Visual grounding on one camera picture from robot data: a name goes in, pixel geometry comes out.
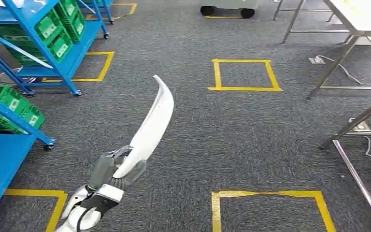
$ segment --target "gray carpet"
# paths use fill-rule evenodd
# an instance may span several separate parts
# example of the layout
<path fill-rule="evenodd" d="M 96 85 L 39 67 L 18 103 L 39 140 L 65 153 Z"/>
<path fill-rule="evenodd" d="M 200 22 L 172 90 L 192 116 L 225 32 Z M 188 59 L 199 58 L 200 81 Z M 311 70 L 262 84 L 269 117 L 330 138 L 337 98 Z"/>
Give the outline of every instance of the gray carpet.
<path fill-rule="evenodd" d="M 110 39 L 91 47 L 115 51 L 103 82 L 76 83 L 80 97 L 61 88 L 40 89 L 30 100 L 46 115 L 42 131 L 57 139 L 56 147 L 44 152 L 37 143 L 10 187 L 72 194 L 87 182 L 102 151 L 129 143 L 157 93 L 151 77 L 158 74 L 173 92 L 172 120 L 144 176 L 94 232 L 211 231 L 210 196 L 218 190 L 320 190 L 337 231 L 371 232 L 371 209 L 341 158 L 334 148 L 317 148 L 371 105 L 371 92 L 322 91 L 304 100 L 328 68 L 308 58 L 337 58 L 346 35 L 292 34 L 282 45 L 292 13 L 272 21 L 275 3 L 262 0 L 248 20 L 205 19 L 199 8 L 197 0 L 138 0 L 136 13 L 108 26 Z M 328 17 L 303 13 L 297 28 L 324 28 Z M 214 58 L 270 59 L 284 91 L 208 91 Z M 79 72 L 92 78 L 99 70 L 93 63 L 101 61 L 89 61 Z M 356 47 L 343 64 L 371 82 L 371 47 Z M 270 85 L 259 64 L 221 64 L 221 73 L 230 86 Z M 352 83 L 341 71 L 330 82 Z M 371 189 L 366 139 L 343 141 Z M 51 209 L 47 202 L 24 201 L 21 207 L 17 199 L 1 200 L 0 232 L 43 231 L 49 216 L 35 215 Z M 225 198 L 221 207 L 223 232 L 326 231 L 312 199 Z"/>

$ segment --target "white cart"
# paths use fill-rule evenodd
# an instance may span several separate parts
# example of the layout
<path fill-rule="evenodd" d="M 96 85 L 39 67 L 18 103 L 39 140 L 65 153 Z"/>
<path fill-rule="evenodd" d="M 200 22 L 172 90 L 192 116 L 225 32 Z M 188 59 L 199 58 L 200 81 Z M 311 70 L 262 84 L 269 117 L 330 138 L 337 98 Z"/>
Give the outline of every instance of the white cart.
<path fill-rule="evenodd" d="M 200 12 L 203 16 L 210 16 L 215 8 L 241 9 L 243 18 L 251 18 L 258 8 L 259 0 L 201 0 Z"/>

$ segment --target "yellow tape square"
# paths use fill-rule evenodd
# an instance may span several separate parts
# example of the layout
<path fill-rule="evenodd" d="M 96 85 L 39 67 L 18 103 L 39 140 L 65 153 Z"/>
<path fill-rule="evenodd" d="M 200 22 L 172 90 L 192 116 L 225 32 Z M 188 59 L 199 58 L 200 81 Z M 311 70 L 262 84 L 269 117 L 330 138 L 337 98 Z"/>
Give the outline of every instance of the yellow tape square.
<path fill-rule="evenodd" d="M 336 232 L 330 217 L 328 208 L 325 204 L 321 191 L 280 191 L 280 192 L 253 192 L 253 191 L 219 191 L 211 192 L 211 212 L 213 221 L 213 232 L 221 232 L 221 197 L 247 197 L 254 195 L 280 195 L 289 197 L 309 197 L 314 198 L 318 206 L 322 220 L 327 232 Z"/>
<path fill-rule="evenodd" d="M 236 90 L 236 91 L 283 91 L 276 80 L 268 59 L 213 59 L 215 87 L 208 87 L 209 90 Z M 264 63 L 272 87 L 224 87 L 221 84 L 220 62 L 230 63 Z"/>
<path fill-rule="evenodd" d="M 86 56 L 107 56 L 107 58 L 97 78 L 82 78 L 82 77 L 79 78 L 78 77 L 77 79 L 72 78 L 72 81 L 77 81 L 77 82 L 103 81 L 104 77 L 106 76 L 107 71 L 110 68 L 110 64 L 112 63 L 114 51 L 112 52 L 87 52 Z M 42 82 L 61 82 L 61 81 L 62 80 L 59 80 L 59 79 L 49 79 L 49 80 L 47 78 L 42 79 Z"/>
<path fill-rule="evenodd" d="M 120 19 L 122 17 L 125 17 L 127 15 L 132 15 L 134 12 L 136 12 L 137 3 L 112 3 L 112 6 L 131 6 L 130 12 L 128 14 L 124 14 L 121 16 L 112 16 L 112 19 Z M 93 15 L 89 14 L 86 15 L 86 20 L 96 20 Z"/>
<path fill-rule="evenodd" d="M 57 222 L 59 221 L 62 213 L 63 206 L 65 205 L 67 194 L 61 190 L 38 190 L 38 189 L 12 189 L 8 188 L 5 196 L 29 196 L 29 197 L 57 197 L 55 208 L 50 216 L 49 222 L 45 232 L 55 231 Z"/>

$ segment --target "green basket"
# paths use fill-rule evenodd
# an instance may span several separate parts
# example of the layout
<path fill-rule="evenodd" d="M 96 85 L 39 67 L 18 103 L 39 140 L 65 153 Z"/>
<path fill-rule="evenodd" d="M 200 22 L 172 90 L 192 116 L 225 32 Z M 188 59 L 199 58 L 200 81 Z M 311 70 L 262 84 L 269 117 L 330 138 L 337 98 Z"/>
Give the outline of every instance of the green basket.
<path fill-rule="evenodd" d="M 23 66 L 35 66 L 35 65 L 41 65 L 35 61 L 33 61 L 31 58 L 16 52 L 15 50 L 8 49 L 9 52 L 12 54 L 12 56 Z M 33 55 L 34 57 L 40 59 L 41 61 L 47 61 L 46 58 L 42 55 L 42 53 L 38 49 L 29 49 L 25 50 L 29 54 Z"/>
<path fill-rule="evenodd" d="M 66 54 L 73 47 L 73 42 L 69 34 L 65 31 L 61 32 L 55 40 L 49 45 L 49 50 L 59 62 L 64 59 Z"/>
<path fill-rule="evenodd" d="M 24 109 L 21 117 L 36 129 L 45 121 L 45 116 L 32 104 Z"/>
<path fill-rule="evenodd" d="M 55 5 L 55 10 L 60 16 L 63 25 L 71 25 L 76 14 L 80 11 L 76 0 L 60 0 Z"/>
<path fill-rule="evenodd" d="M 48 46 L 64 30 L 64 27 L 56 12 L 51 10 L 35 25 L 35 30 L 43 43 Z M 19 25 L 0 24 L 0 36 L 18 47 L 36 47 Z"/>
<path fill-rule="evenodd" d="M 74 43 L 78 43 L 83 35 L 83 31 L 85 29 L 85 18 L 83 17 L 82 12 L 78 9 L 78 12 L 75 18 L 72 21 L 71 25 L 66 25 L 66 31 L 69 33 L 71 40 Z"/>
<path fill-rule="evenodd" d="M 83 0 L 84 3 L 86 4 L 92 4 L 92 1 L 91 0 Z M 101 0 L 96 0 L 96 3 L 97 4 L 100 4 L 101 3 Z"/>
<path fill-rule="evenodd" d="M 22 115 L 24 109 L 30 105 L 21 94 L 13 91 L 9 86 L 0 85 L 0 102 L 17 115 Z M 12 133 L 25 133 L 22 129 L 0 115 L 0 131 Z"/>
<path fill-rule="evenodd" d="M 55 59 L 58 62 L 61 62 L 63 58 L 66 56 L 66 54 L 70 51 L 70 49 L 73 47 L 73 42 L 69 36 L 69 34 L 66 32 L 66 30 L 63 30 L 54 40 L 48 45 L 48 49 L 50 53 L 55 57 Z M 30 47 L 20 47 L 21 49 L 25 50 L 26 52 L 30 53 L 34 57 L 46 61 L 46 58 L 43 56 L 43 54 L 37 49 L 37 48 L 30 48 Z M 8 48 L 8 51 L 12 54 L 12 56 L 19 61 L 22 65 L 25 66 L 34 66 L 34 65 L 40 65 L 30 59 L 29 57 L 11 49 Z"/>

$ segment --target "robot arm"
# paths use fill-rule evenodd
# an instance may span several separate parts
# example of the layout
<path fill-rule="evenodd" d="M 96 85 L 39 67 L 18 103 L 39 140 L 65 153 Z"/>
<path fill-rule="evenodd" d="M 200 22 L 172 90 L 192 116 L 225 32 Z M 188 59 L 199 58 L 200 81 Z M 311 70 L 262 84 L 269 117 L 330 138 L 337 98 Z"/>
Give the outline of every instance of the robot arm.
<path fill-rule="evenodd" d="M 56 232 L 90 231 L 146 170 L 146 161 L 160 142 L 174 108 L 170 90 L 157 75 L 154 78 L 158 94 L 130 145 L 100 156 L 88 184 L 70 198 L 61 217 L 67 220 Z"/>

